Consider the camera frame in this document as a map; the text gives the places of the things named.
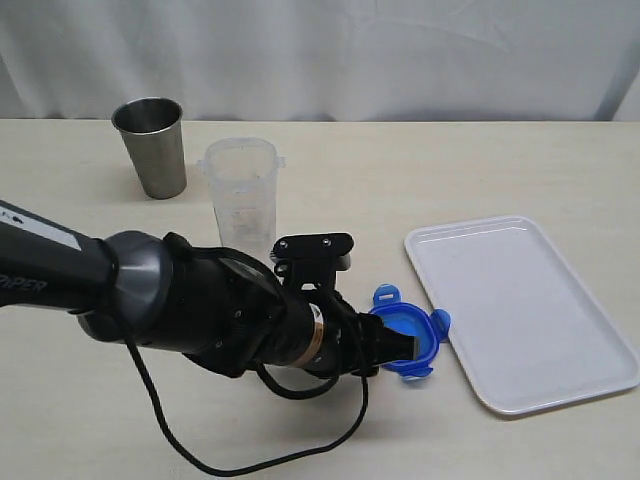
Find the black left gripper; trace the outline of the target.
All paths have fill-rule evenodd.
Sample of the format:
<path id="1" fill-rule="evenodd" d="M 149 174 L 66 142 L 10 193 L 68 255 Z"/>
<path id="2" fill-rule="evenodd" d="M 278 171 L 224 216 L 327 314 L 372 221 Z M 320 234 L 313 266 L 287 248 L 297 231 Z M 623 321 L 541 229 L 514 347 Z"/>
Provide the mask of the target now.
<path id="1" fill-rule="evenodd" d="M 324 333 L 317 354 L 304 365 L 304 371 L 317 378 L 360 374 L 356 342 L 361 341 L 367 368 L 365 375 L 379 373 L 378 365 L 397 361 L 414 361 L 420 354 L 420 340 L 383 325 L 380 317 L 356 311 L 340 293 L 309 290 L 304 293 L 310 304 L 317 306 L 324 321 Z"/>

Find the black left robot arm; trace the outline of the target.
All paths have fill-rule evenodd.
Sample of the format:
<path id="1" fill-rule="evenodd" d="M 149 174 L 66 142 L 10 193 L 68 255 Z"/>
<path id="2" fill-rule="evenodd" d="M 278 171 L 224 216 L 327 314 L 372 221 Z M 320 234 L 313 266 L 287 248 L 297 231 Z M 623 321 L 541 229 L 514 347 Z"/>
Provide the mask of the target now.
<path id="1" fill-rule="evenodd" d="M 1 302 L 74 315 L 91 338 L 180 353 L 230 378 L 268 366 L 322 379 L 368 374 L 419 352 L 416 338 L 336 290 L 346 233 L 279 239 L 269 263 L 170 233 L 100 239 L 1 206 Z"/>

